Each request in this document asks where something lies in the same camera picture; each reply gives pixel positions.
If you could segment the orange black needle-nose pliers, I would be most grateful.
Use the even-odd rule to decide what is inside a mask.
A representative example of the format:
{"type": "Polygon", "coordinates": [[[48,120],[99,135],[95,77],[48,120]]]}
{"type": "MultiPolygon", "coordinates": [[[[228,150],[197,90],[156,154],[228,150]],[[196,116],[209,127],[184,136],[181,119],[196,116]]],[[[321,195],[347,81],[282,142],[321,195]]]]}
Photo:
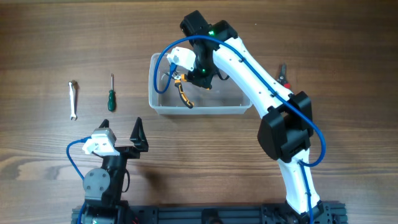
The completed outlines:
{"type": "Polygon", "coordinates": [[[187,98],[182,86],[182,83],[187,81],[187,75],[178,74],[177,72],[174,72],[172,75],[169,72],[167,72],[165,73],[165,75],[171,77],[174,80],[174,86],[178,90],[180,99],[187,108],[192,109],[194,107],[194,103],[187,98]]]}

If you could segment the small silver wrench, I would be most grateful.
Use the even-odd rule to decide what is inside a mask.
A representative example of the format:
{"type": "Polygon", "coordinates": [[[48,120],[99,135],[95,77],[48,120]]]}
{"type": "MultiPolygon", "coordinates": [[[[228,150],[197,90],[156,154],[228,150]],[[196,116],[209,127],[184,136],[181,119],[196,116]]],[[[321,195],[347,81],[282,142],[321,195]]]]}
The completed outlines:
{"type": "Polygon", "coordinates": [[[76,89],[75,89],[75,80],[69,81],[68,82],[68,86],[69,86],[69,96],[70,96],[70,108],[71,108],[71,115],[70,115],[70,119],[71,120],[76,120],[77,119],[77,115],[76,115],[76,103],[75,103],[75,93],[76,93],[76,89]]]}

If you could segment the red handled cutting pliers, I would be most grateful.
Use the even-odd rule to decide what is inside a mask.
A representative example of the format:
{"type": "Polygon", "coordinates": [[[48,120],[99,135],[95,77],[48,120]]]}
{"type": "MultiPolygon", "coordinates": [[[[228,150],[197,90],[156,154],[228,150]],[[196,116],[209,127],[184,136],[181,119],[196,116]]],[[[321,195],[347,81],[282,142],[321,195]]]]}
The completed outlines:
{"type": "Polygon", "coordinates": [[[286,76],[287,66],[285,63],[281,64],[279,67],[279,74],[277,76],[277,82],[287,89],[291,89],[290,83],[287,81],[286,76]]]}

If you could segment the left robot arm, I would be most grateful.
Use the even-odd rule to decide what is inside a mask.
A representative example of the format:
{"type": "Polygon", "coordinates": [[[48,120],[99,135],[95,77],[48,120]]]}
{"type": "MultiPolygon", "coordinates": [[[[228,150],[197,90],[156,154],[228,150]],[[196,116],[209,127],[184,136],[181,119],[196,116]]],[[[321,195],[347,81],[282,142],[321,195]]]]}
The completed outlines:
{"type": "Polygon", "coordinates": [[[141,118],[136,119],[130,141],[134,143],[132,146],[116,147],[116,136],[107,119],[86,140],[84,152],[95,154],[103,161],[100,168],[90,170],[83,179],[86,205],[77,223],[140,222],[121,194],[128,190],[123,188],[124,178],[129,177],[127,161],[140,158],[140,153],[148,150],[141,118]]]}

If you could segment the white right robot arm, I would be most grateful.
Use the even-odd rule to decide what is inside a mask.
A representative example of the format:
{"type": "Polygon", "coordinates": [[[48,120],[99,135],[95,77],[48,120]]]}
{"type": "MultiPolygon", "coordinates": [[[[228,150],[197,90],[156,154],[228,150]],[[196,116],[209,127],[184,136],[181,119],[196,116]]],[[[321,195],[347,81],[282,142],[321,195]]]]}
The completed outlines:
{"type": "Polygon", "coordinates": [[[172,82],[185,106],[193,107],[182,82],[210,89],[213,77],[225,72],[249,98],[261,118],[257,140],[277,161],[286,189],[287,207],[299,220],[313,223],[322,214],[311,168],[326,154],[326,141],[313,122],[312,102],[272,78],[226,21],[208,23],[199,11],[180,23],[185,37],[155,54],[150,63],[150,92],[164,94],[172,82]]]}

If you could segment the clear plastic container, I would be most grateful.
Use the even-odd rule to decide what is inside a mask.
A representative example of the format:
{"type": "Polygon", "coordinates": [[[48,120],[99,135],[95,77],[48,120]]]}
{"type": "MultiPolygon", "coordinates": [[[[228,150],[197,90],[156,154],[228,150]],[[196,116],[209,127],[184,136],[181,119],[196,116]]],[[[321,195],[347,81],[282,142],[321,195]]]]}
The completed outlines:
{"type": "Polygon", "coordinates": [[[154,88],[154,69],[158,58],[158,53],[151,57],[149,69],[149,105],[158,114],[243,114],[252,106],[250,99],[232,79],[221,80],[217,75],[212,79],[210,90],[189,82],[182,83],[185,95],[194,103],[192,109],[184,105],[178,89],[174,86],[174,80],[171,80],[165,93],[158,94],[154,88]]]}

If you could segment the green handled screwdriver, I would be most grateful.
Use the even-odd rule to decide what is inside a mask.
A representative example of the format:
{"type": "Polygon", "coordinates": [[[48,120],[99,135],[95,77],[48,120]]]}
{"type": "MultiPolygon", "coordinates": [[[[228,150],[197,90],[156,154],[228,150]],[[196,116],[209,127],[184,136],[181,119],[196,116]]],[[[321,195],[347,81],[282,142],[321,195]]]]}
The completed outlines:
{"type": "Polygon", "coordinates": [[[108,110],[113,112],[116,109],[116,98],[115,98],[115,91],[114,91],[114,74],[111,74],[111,89],[109,90],[108,96],[108,110]]]}

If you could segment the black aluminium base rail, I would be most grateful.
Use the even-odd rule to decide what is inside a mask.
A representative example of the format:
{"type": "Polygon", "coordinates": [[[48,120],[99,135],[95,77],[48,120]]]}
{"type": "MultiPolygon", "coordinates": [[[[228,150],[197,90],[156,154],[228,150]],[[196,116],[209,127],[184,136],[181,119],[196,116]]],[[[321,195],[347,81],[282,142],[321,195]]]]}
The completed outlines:
{"type": "Polygon", "coordinates": [[[72,210],[72,223],[347,223],[345,204],[316,202],[308,212],[296,212],[287,203],[266,203],[242,207],[156,207],[84,204],[72,210]]]}

